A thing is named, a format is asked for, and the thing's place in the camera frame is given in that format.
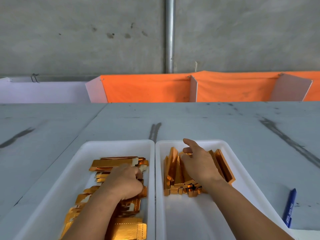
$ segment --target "blue pen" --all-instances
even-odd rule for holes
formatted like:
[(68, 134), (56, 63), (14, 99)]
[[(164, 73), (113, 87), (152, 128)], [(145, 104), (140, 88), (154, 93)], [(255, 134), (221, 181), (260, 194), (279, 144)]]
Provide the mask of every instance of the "blue pen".
[(291, 221), (292, 221), (291, 214), (292, 214), (292, 209), (294, 208), (294, 201), (296, 199), (296, 196), (297, 196), (297, 191), (294, 188), (293, 190), (290, 191), (289, 198), (283, 213), (282, 220), (284, 221), (284, 223), (288, 228), (290, 228), (291, 226)]

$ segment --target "left hand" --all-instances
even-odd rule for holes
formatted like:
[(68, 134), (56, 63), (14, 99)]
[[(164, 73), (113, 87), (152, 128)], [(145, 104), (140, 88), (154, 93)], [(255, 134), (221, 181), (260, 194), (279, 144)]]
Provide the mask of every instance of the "left hand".
[(113, 168), (106, 181), (97, 190), (99, 193), (110, 193), (118, 200), (125, 200), (138, 195), (142, 189), (142, 183), (136, 179), (142, 179), (143, 174), (138, 167), (123, 164)]

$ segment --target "gray table surface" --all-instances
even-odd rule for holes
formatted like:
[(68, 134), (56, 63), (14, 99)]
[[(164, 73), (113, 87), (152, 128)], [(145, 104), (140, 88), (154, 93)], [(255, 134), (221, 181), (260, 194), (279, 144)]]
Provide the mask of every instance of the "gray table surface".
[(320, 230), (319, 121), (320, 102), (0, 104), (0, 232), (12, 239), (86, 141), (183, 137), (226, 141), (280, 216), (296, 188), (292, 227)]

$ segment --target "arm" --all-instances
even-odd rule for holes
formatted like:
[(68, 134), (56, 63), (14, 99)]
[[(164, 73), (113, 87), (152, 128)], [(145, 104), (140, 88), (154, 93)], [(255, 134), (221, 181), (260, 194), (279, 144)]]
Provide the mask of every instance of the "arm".
[(143, 185), (139, 168), (122, 165), (114, 168), (106, 181), (90, 197), (62, 240), (104, 240), (111, 215), (120, 200), (139, 194)]
[(293, 240), (221, 177), (209, 153), (195, 141), (183, 141), (189, 146), (183, 152), (193, 153), (181, 157), (189, 175), (211, 195), (237, 240)]

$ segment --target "tray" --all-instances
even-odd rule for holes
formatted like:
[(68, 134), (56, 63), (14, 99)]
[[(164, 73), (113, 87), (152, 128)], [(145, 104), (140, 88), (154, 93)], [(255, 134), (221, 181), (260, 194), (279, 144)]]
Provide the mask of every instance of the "tray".
[(147, 198), (141, 199), (140, 215), (147, 223), (147, 239), (155, 238), (155, 144), (151, 140), (89, 141), (83, 144), (42, 202), (30, 216), (26, 225), (18, 232), (15, 240), (57, 240), (60, 237), (64, 218), (75, 203), (78, 194), (96, 185), (89, 168), (94, 159), (100, 157), (138, 156), (149, 160), (143, 172), (144, 185), (150, 186)]
[[(292, 235), (225, 141), (196, 142), (207, 151), (221, 149), (235, 177), (232, 186), (270, 220)], [(209, 194), (202, 193), (195, 198), (189, 198), (187, 194), (164, 196), (163, 160), (169, 154), (171, 147), (181, 152), (187, 145), (183, 141), (174, 140), (158, 141), (155, 144), (156, 239), (235, 239)]]

